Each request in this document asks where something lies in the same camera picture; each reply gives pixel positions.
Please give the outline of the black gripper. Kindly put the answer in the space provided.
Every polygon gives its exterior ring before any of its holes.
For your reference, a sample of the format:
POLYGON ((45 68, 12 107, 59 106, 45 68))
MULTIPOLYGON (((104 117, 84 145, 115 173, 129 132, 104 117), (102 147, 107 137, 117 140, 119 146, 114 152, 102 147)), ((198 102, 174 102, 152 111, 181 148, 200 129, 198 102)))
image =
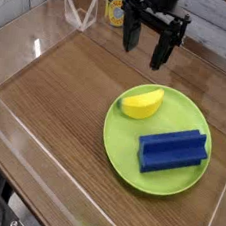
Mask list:
POLYGON ((159 70, 169 59, 174 45, 182 44, 185 30, 191 22, 189 14, 178 5, 178 0, 125 0, 124 6, 125 51, 130 52, 138 45, 141 22, 154 31, 167 29, 162 32, 150 62, 152 70, 159 70))

